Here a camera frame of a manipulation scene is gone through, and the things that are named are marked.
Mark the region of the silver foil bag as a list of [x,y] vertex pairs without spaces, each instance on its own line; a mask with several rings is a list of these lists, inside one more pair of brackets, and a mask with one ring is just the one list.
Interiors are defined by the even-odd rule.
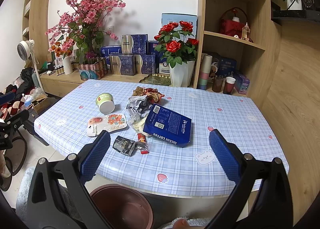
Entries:
[[151,107],[151,102],[148,99],[147,95],[143,96],[132,96],[129,98],[129,102],[126,106],[126,109],[131,117],[135,115],[141,115],[146,110],[149,110]]

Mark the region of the red rose plant white pot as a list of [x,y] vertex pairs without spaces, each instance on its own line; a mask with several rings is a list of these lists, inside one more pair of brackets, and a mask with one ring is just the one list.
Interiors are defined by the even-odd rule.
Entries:
[[169,66],[173,87],[188,87],[197,59],[199,40],[193,34],[190,22],[170,22],[154,36],[155,50]]

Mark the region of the black foil wrapper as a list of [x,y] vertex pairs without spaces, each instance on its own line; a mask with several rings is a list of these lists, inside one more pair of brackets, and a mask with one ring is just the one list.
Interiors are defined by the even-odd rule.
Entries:
[[117,138],[114,141],[113,148],[114,150],[125,156],[132,156],[132,153],[135,150],[135,145],[136,141],[121,136],[117,136]]

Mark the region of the small purple box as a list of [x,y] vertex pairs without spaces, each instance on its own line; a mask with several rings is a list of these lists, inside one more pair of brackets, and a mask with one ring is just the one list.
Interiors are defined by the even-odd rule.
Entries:
[[240,73],[236,73],[234,78],[236,79],[234,85],[236,91],[239,94],[247,94],[247,90],[250,84],[249,78]]

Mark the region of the green white paper cup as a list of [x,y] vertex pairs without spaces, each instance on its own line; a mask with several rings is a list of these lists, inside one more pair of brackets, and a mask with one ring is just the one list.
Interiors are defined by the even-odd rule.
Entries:
[[110,114],[115,109],[113,96],[110,93],[102,93],[97,96],[95,101],[99,111],[105,115]]

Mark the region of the blue luckin coffee bag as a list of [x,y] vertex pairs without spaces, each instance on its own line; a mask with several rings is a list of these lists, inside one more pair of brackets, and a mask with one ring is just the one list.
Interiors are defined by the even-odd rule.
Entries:
[[161,105],[153,104],[143,131],[181,148],[190,143],[191,119]]

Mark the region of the orange flowers white vase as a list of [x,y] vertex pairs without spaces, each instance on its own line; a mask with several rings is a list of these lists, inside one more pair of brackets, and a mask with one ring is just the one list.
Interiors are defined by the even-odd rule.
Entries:
[[73,46],[73,39],[66,39],[64,42],[56,41],[49,46],[49,51],[55,55],[55,69],[58,73],[70,75],[73,72],[71,63]]

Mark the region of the red paper cup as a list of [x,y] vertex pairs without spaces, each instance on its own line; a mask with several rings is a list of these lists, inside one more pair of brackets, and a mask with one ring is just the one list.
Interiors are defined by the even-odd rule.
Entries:
[[234,89],[234,84],[236,82],[236,79],[233,77],[227,77],[226,82],[223,88],[223,94],[231,94]]

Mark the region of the brown red paper bag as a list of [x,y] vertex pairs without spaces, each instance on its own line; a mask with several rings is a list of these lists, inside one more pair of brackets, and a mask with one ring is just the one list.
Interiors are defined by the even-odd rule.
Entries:
[[144,87],[137,87],[133,91],[133,96],[147,96],[148,101],[150,103],[159,103],[162,98],[164,98],[164,94],[160,93],[157,89],[152,88],[144,88]]

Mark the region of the floral snack wrapper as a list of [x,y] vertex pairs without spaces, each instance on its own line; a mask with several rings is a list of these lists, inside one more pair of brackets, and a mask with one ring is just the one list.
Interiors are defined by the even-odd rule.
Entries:
[[86,134],[88,137],[97,137],[102,131],[109,133],[127,127],[124,114],[110,114],[91,118],[87,123]]

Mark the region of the striped tin box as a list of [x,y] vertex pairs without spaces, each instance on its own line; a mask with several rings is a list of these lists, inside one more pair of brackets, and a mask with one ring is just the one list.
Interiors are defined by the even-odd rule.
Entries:
[[79,74],[82,81],[102,79],[108,74],[106,59],[104,57],[89,59],[87,64],[79,65]]

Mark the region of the red gift basket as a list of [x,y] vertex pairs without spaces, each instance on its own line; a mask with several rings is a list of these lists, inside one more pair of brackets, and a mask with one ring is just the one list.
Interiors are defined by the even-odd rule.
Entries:
[[[245,23],[240,22],[240,17],[237,16],[237,13],[241,11],[248,22],[247,14],[240,7],[233,7],[231,9],[226,10],[221,17],[219,18],[219,33],[227,36],[235,37],[237,36],[239,39],[242,37],[242,29],[245,26]],[[229,12],[233,13],[232,19],[227,19],[226,16]]]

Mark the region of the clear plastic wrapper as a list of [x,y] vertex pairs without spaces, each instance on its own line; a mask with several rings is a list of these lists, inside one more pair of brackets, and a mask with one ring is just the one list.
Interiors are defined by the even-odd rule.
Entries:
[[143,129],[145,121],[146,117],[141,117],[138,113],[136,113],[127,121],[127,123],[135,130],[136,133],[144,133]]

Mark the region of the white desk fan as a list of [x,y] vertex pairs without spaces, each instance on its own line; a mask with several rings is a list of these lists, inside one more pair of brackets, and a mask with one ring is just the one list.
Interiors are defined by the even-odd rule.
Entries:
[[31,59],[31,62],[33,64],[33,68],[34,68],[36,76],[37,76],[37,81],[40,85],[40,88],[44,91],[43,85],[41,83],[39,71],[37,68],[38,62],[36,60],[34,46],[35,46],[34,40],[21,41],[17,45],[17,52],[23,61],[27,61],[28,59]]

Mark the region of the wooden shelf unit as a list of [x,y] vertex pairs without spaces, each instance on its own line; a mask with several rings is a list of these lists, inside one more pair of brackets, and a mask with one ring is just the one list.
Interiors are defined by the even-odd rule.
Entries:
[[250,81],[246,95],[259,108],[267,100],[280,51],[281,29],[271,15],[271,0],[198,0],[199,53],[236,60],[236,69]]

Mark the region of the stack of pastel cups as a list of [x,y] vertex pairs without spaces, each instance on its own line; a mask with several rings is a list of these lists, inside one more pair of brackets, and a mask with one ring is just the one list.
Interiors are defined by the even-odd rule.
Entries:
[[203,54],[201,65],[200,65],[198,83],[197,83],[198,89],[201,89],[201,90],[206,89],[209,74],[210,74],[211,64],[212,64],[212,56],[208,54]]

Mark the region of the brown round trash bin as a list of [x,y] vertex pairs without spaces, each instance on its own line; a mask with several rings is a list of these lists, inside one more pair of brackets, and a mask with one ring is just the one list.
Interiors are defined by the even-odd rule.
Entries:
[[151,229],[153,211],[148,200],[138,191],[118,184],[103,185],[90,196],[114,228]]

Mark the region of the pink cherry blossom plant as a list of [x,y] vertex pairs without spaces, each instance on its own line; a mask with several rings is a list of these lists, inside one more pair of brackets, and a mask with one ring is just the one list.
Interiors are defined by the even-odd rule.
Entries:
[[58,23],[46,32],[49,46],[56,41],[73,39],[73,50],[78,48],[76,58],[82,64],[88,63],[89,59],[99,56],[106,36],[118,39],[114,31],[103,29],[103,23],[115,8],[122,9],[126,4],[124,0],[66,0],[66,4],[71,11],[63,14],[57,11]]

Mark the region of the gold green tray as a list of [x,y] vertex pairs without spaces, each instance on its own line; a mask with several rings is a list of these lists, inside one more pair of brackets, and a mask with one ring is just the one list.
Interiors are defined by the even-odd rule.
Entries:
[[168,74],[154,73],[149,74],[147,77],[144,77],[139,82],[143,84],[170,86],[171,78]]

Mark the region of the blue plaid tablecloth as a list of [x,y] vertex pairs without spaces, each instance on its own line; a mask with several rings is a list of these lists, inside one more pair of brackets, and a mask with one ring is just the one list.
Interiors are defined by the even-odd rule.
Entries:
[[[60,154],[78,153],[93,142],[87,133],[91,119],[102,120],[98,96],[109,93],[115,104],[107,122],[127,110],[137,83],[88,80],[35,119],[36,133]],[[246,97],[192,88],[159,86],[159,105],[147,111],[143,131],[149,147],[126,156],[109,148],[97,170],[109,180],[158,195],[180,198],[228,195],[234,188],[209,144],[210,133],[219,131],[227,142],[255,159],[282,160],[284,152],[255,103]]]

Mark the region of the blue silver gift box right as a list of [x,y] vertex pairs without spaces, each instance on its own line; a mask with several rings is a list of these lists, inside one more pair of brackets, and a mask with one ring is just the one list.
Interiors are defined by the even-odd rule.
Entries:
[[156,72],[156,57],[154,55],[135,55],[137,74],[154,74]]

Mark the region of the pile of clothes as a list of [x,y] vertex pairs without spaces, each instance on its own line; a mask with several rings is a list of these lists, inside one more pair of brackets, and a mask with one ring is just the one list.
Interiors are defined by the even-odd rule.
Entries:
[[43,89],[35,86],[35,77],[33,68],[25,68],[14,83],[1,92],[1,123],[48,97]]

